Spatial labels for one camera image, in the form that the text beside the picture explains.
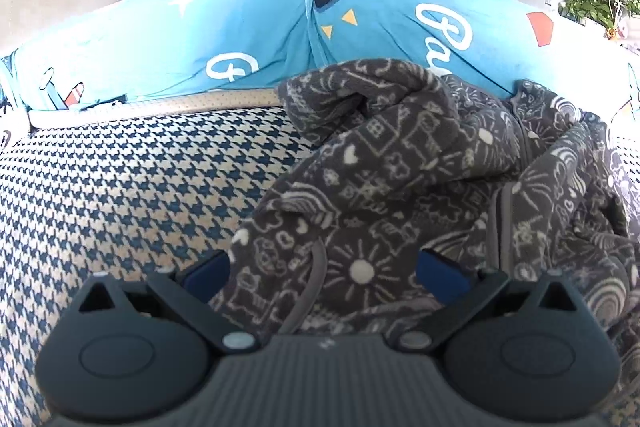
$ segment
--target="gray patterned clothing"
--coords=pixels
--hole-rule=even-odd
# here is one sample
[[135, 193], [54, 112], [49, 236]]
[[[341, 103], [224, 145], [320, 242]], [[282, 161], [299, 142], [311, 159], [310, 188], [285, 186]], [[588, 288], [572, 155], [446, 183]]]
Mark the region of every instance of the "gray patterned clothing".
[[330, 66], [278, 94], [321, 145], [279, 178], [230, 247], [213, 306], [276, 332], [407, 328], [440, 304], [418, 250], [520, 280], [569, 274], [638, 375], [638, 188], [607, 126], [532, 82], [502, 102], [396, 60]]

